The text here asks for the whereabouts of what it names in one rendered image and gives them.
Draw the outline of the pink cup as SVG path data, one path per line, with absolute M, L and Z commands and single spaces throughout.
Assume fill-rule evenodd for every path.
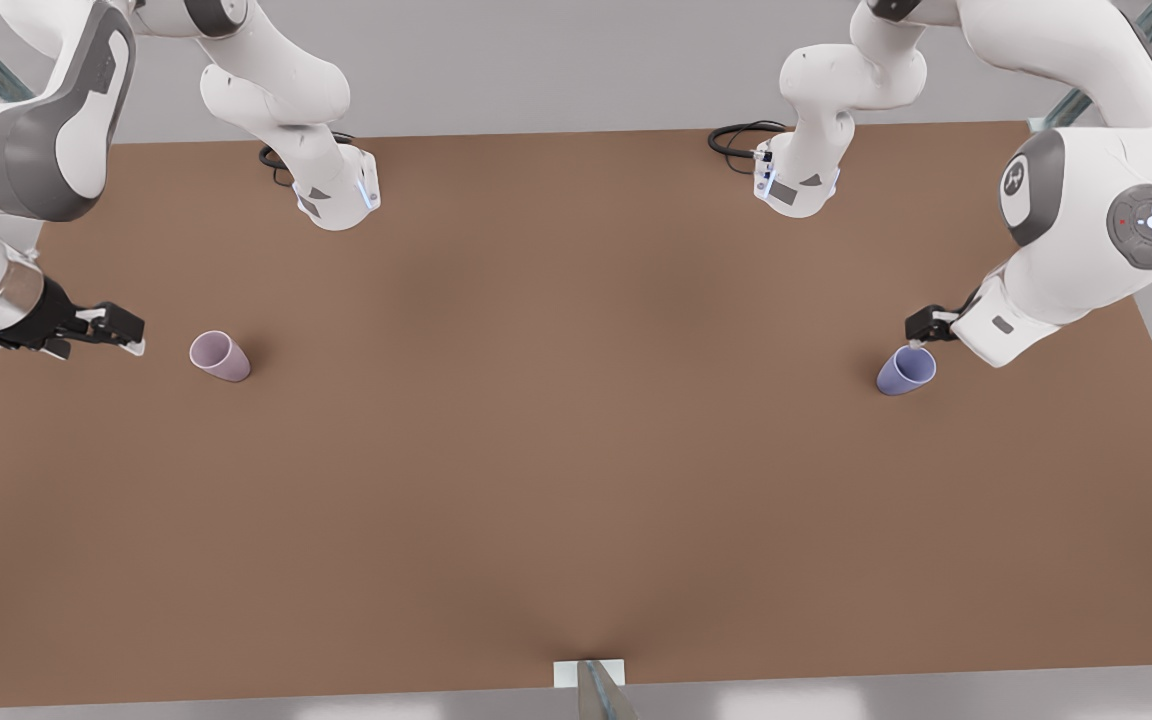
M 212 377 L 228 382 L 242 382 L 251 373 L 251 364 L 228 333 L 206 331 L 189 346 L 189 361 Z

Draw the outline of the purple cup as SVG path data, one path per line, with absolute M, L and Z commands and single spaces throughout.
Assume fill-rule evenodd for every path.
M 876 387 L 882 395 L 905 395 L 931 382 L 935 373 L 937 363 L 927 348 L 905 344 L 884 363 Z

